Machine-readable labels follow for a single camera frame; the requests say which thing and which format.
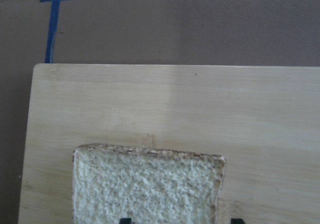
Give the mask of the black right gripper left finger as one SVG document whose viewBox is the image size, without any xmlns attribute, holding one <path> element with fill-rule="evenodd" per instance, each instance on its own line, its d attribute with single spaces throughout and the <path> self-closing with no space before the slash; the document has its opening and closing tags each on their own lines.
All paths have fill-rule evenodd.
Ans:
<svg viewBox="0 0 320 224">
<path fill-rule="evenodd" d="M 121 218 L 119 220 L 119 224 L 132 224 L 132 219 L 131 218 Z"/>
</svg>

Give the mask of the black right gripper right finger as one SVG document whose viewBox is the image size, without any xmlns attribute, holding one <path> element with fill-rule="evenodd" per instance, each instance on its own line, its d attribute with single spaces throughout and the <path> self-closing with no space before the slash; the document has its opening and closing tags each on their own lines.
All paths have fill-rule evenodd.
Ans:
<svg viewBox="0 0 320 224">
<path fill-rule="evenodd" d="M 232 218 L 230 224 L 243 224 L 243 219 Z"/>
</svg>

